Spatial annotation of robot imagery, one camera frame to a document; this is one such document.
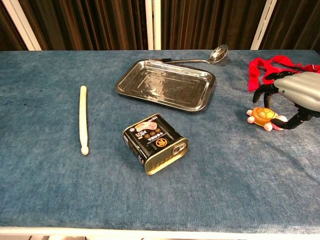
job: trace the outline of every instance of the ladle handle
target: ladle handle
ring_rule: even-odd
[[[208,63],[207,60],[201,60],[201,59],[190,59],[190,60],[172,60],[172,58],[162,58],[162,59],[156,59],[157,61],[161,61],[164,63]]]
[[[190,60],[174,60],[174,61],[170,61],[171,64],[175,64],[175,63],[208,63],[209,62],[207,60],[201,60],[201,59],[190,59]]]
[[[162,58],[162,59],[156,59],[157,61],[161,61],[161,62],[171,62],[172,58]]]

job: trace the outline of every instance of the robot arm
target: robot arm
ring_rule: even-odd
[[[272,119],[271,122],[282,129],[295,129],[312,117],[320,118],[320,74],[315,72],[295,73],[282,71],[265,77],[274,79],[272,84],[261,85],[253,95],[256,103],[264,93],[264,107],[270,108],[271,96],[279,93],[298,108],[298,113],[288,122]]]

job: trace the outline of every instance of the metal tray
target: metal tray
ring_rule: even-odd
[[[141,60],[114,88],[118,94],[196,112],[206,106],[215,80],[212,73],[200,69]]]

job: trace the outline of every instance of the wooden stick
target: wooden stick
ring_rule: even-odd
[[[79,135],[81,142],[81,152],[83,155],[89,153],[88,148],[88,131],[87,131],[87,87],[80,88],[79,101]]]

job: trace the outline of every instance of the tin can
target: tin can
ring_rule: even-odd
[[[181,158],[187,152],[189,143],[160,114],[127,127],[123,131],[123,139],[148,175]]]

